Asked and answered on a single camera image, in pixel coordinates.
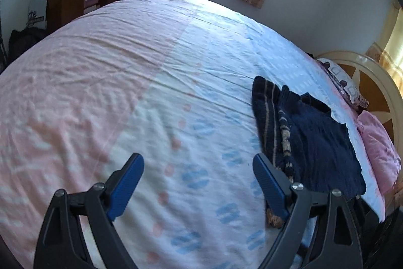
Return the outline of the pink pillow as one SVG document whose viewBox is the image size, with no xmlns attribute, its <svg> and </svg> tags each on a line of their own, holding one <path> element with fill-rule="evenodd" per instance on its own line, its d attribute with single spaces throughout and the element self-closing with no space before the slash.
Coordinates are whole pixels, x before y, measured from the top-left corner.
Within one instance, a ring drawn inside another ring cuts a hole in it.
<svg viewBox="0 0 403 269">
<path fill-rule="evenodd" d="M 363 140 L 381 195 L 392 191 L 402 168 L 402 161 L 386 129 L 368 111 L 357 118 L 357 129 Z"/>
</svg>

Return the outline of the navy striped knit sweater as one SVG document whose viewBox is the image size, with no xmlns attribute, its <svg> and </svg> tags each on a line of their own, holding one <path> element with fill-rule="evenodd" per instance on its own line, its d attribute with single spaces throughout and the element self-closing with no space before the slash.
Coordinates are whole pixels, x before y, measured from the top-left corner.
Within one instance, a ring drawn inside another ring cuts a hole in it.
<svg viewBox="0 0 403 269">
<path fill-rule="evenodd" d="M 347 126 L 332 118 L 329 106 L 257 76 L 252 109 L 264 155 L 291 183 L 319 193 L 338 188 L 347 199 L 365 194 Z"/>
</svg>

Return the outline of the dark bag on floor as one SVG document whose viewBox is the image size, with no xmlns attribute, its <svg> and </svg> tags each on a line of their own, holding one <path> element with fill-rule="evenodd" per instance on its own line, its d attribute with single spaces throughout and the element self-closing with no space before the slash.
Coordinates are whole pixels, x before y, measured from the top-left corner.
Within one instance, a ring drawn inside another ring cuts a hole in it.
<svg viewBox="0 0 403 269">
<path fill-rule="evenodd" d="M 46 29 L 37 27 L 27 27 L 22 31 L 13 30 L 8 43 L 8 64 L 11 64 L 48 35 Z"/>
</svg>

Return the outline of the cream and wood headboard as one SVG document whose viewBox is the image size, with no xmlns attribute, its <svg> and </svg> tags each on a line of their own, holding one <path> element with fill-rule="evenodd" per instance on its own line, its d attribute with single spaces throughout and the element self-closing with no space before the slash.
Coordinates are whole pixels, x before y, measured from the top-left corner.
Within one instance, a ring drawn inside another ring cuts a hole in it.
<svg viewBox="0 0 403 269">
<path fill-rule="evenodd" d="M 403 101 L 389 74 L 373 59 L 352 51 L 331 51 L 319 55 L 338 64 L 369 101 L 367 111 L 376 116 L 402 155 Z"/>
</svg>

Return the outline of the pink and blue bed sheet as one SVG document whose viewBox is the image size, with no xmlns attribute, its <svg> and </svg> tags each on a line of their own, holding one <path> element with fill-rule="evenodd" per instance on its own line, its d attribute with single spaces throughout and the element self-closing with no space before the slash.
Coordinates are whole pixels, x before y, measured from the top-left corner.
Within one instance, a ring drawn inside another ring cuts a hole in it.
<svg viewBox="0 0 403 269">
<path fill-rule="evenodd" d="M 263 76 L 348 127 L 379 219 L 355 114 L 311 57 L 206 0 L 122 0 L 73 20 L 1 74 L 1 236 L 25 268 L 53 193 L 88 190 L 131 154 L 145 171 L 115 228 L 140 268 L 257 268 L 267 227 L 251 164 Z"/>
</svg>

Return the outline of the yellow curtain by headboard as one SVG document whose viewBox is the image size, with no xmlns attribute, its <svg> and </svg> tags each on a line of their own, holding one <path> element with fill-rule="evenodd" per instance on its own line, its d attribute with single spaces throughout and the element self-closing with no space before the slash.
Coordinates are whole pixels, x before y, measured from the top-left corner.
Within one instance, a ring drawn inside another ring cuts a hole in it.
<svg viewBox="0 0 403 269">
<path fill-rule="evenodd" d="M 366 51 L 366 55 L 381 65 L 402 94 L 402 6 L 393 0 L 378 39 Z"/>
</svg>

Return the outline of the white paper bag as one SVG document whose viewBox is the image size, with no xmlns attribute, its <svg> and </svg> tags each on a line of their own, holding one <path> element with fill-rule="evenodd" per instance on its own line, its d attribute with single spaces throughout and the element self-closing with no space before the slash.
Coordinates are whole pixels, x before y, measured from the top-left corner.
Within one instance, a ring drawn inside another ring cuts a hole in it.
<svg viewBox="0 0 403 269">
<path fill-rule="evenodd" d="M 46 8 L 47 0 L 33 0 L 29 4 L 26 27 L 46 30 Z"/>
</svg>

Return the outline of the white patterned pillow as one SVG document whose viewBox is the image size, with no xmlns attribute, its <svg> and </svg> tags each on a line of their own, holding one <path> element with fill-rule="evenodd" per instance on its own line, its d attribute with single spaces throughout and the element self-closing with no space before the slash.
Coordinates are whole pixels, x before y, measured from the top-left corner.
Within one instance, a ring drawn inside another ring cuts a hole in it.
<svg viewBox="0 0 403 269">
<path fill-rule="evenodd" d="M 316 61 L 351 108 L 357 112 L 367 109 L 369 101 L 362 96 L 355 82 L 338 64 L 326 58 L 319 58 Z"/>
</svg>

